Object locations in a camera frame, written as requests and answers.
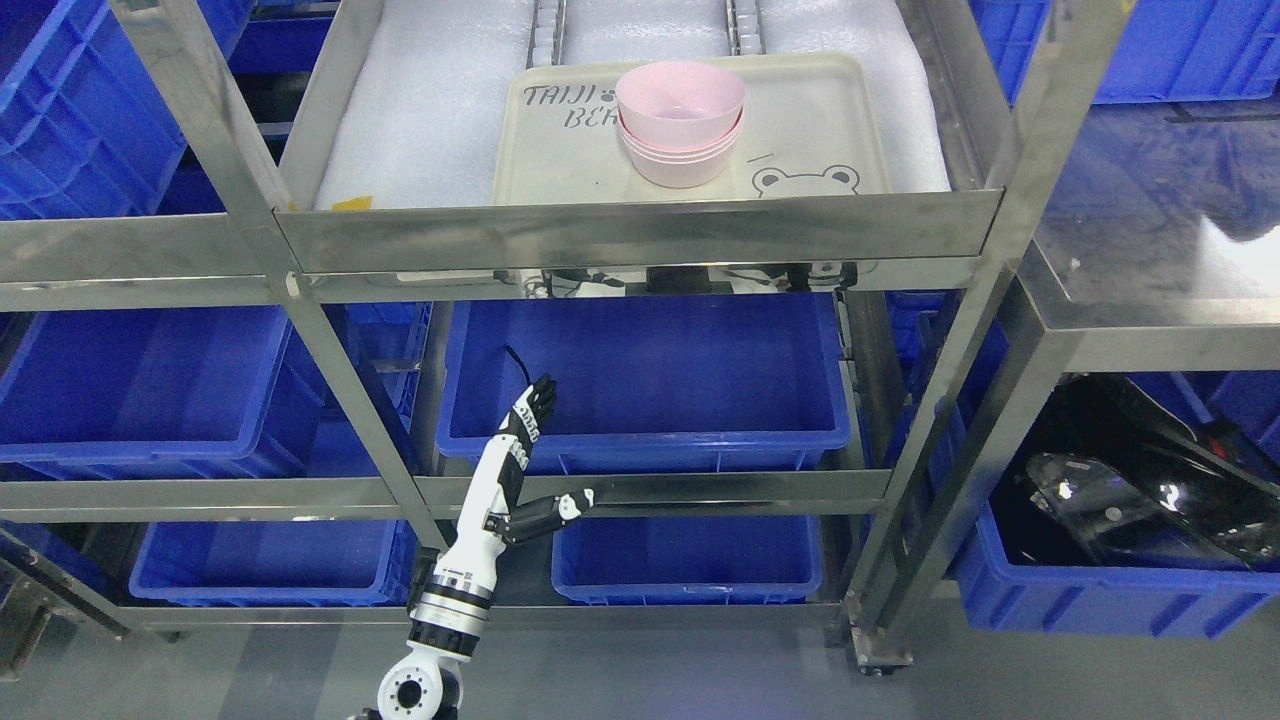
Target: white foam sheet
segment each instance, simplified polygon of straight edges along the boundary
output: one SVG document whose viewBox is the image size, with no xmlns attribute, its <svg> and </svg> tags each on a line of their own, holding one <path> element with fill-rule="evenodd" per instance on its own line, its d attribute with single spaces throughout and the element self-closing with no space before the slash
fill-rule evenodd
<svg viewBox="0 0 1280 720">
<path fill-rule="evenodd" d="M 759 0 L 764 47 L 832 50 L 863 65 L 896 192 L 948 191 L 924 63 L 893 0 Z"/>
<path fill-rule="evenodd" d="M 387 0 L 315 208 L 486 205 L 532 0 Z M 768 53 L 859 60 L 896 192 L 950 190 L 928 78 L 895 0 L 760 0 Z M 723 0 L 570 0 L 570 64 L 724 55 Z"/>
<path fill-rule="evenodd" d="M 568 0 L 564 64 L 728 55 L 724 0 Z"/>
<path fill-rule="evenodd" d="M 488 205 L 532 0 L 387 0 L 315 209 Z"/>
</svg>

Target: robotic hand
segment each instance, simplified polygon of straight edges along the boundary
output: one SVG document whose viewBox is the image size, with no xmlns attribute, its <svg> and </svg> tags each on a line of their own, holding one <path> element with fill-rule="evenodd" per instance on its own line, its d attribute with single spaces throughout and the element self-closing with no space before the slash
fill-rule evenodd
<svg viewBox="0 0 1280 720">
<path fill-rule="evenodd" d="M 410 611 L 410 653 L 378 688 L 366 720 L 453 720 L 462 701 L 460 664 L 471 660 L 489 618 L 497 560 L 524 542 L 579 519 L 595 505 L 590 488 L 516 506 L 529 454 L 552 415 L 556 382 L 531 383 L 489 439 L 458 516 L 458 539 L 440 556 Z"/>
</svg>

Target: shelf caster wheel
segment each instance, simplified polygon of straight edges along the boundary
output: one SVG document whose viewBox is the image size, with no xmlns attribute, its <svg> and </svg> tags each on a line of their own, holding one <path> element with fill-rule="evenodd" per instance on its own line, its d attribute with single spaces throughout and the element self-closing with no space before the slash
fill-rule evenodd
<svg viewBox="0 0 1280 720">
<path fill-rule="evenodd" d="M 901 670 L 901 665 L 859 665 L 858 671 L 868 678 L 888 678 Z"/>
</svg>

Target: black cable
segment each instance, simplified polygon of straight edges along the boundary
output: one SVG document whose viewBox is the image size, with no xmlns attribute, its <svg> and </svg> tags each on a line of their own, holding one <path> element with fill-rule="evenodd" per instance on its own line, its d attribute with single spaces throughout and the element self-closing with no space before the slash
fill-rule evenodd
<svg viewBox="0 0 1280 720">
<path fill-rule="evenodd" d="M 534 379 L 529 377 L 529 368 L 525 366 L 525 361 L 520 359 L 520 355 L 516 355 L 515 348 L 509 345 L 503 345 L 502 347 L 507 351 L 507 355 L 511 355 L 511 359 L 516 361 L 516 365 L 520 365 L 520 372 L 525 374 L 525 386 L 527 387 L 534 384 Z"/>
</svg>

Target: metal rod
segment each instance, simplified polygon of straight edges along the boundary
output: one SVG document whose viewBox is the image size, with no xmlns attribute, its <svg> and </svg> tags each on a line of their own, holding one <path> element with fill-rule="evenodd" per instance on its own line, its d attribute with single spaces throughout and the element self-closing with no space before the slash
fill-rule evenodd
<svg viewBox="0 0 1280 720">
<path fill-rule="evenodd" d="M 920 410 L 893 469 L 886 495 L 886 503 L 893 511 L 873 521 L 864 556 L 854 574 L 851 596 L 868 587 L 884 555 L 892 551 L 891 538 L 906 509 L 902 501 L 910 497 L 924 475 L 960 386 L 991 328 L 998 299 L 1007 290 L 1011 270 L 1030 242 L 1111 54 L 1124 33 L 1132 5 L 1120 0 L 1091 4 L 1088 13 L 1078 15 L 1078 24 L 1071 28 L 1060 56 L 1052 63 L 1043 96 L 1019 99 L 1015 106 L 1015 118 L 1029 118 L 1025 128 L 1020 123 L 1010 128 L 1007 145 L 1019 151 L 1005 158 L 1016 158 L 1016 161 L 997 161 L 997 169 L 988 178 L 988 186 L 1007 182 L 1005 200 L 992 222 L 983 258 L 947 333 L 937 368 L 920 397 Z M 1033 72 L 1043 70 L 1044 60 L 1037 59 Z"/>
<path fill-rule="evenodd" d="M 1034 309 L 1019 295 L 1018 291 L 1010 295 L 1004 314 L 1018 345 L 1010 347 L 979 405 L 901 574 L 887 594 L 869 597 L 863 606 L 867 615 L 859 620 L 884 628 L 891 639 L 905 635 L 915 612 L 942 578 L 1079 346 L 1080 333 L 1046 331 Z"/>
<path fill-rule="evenodd" d="M 273 297 L 285 309 L 338 404 L 378 466 L 420 542 L 444 547 L 426 501 L 347 359 L 308 283 L 275 209 L 292 201 L 195 0 L 110 0 L 156 88 L 218 190 L 232 224 L 261 266 Z"/>
</svg>

